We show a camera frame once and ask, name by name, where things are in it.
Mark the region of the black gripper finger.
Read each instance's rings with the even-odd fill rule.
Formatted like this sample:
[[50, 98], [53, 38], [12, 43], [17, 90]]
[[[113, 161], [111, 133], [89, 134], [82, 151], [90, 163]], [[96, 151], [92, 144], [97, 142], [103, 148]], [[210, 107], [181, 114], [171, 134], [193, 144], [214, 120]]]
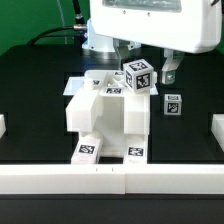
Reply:
[[165, 49], [164, 57], [166, 60], [162, 67], [161, 82], [163, 84], [173, 84], [175, 82], [176, 70], [184, 58], [184, 53], [182, 51]]
[[141, 44], [133, 41], [113, 39], [113, 47], [120, 66], [131, 61], [141, 53]]

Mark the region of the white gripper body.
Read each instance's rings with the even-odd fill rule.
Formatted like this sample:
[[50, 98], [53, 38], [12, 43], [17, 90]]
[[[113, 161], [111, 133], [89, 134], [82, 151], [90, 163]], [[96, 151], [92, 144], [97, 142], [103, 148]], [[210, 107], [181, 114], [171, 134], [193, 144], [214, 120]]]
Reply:
[[221, 40], [221, 0], [90, 0], [99, 35], [189, 53]]

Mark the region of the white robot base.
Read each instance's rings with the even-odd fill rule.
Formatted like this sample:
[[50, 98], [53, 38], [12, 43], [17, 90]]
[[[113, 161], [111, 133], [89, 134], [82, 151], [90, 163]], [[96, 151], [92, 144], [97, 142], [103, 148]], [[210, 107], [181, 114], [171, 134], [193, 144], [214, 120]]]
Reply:
[[87, 21], [87, 39], [82, 44], [83, 54], [99, 59], [116, 59], [117, 55], [113, 47], [113, 39], [99, 35], [95, 32], [92, 21]]

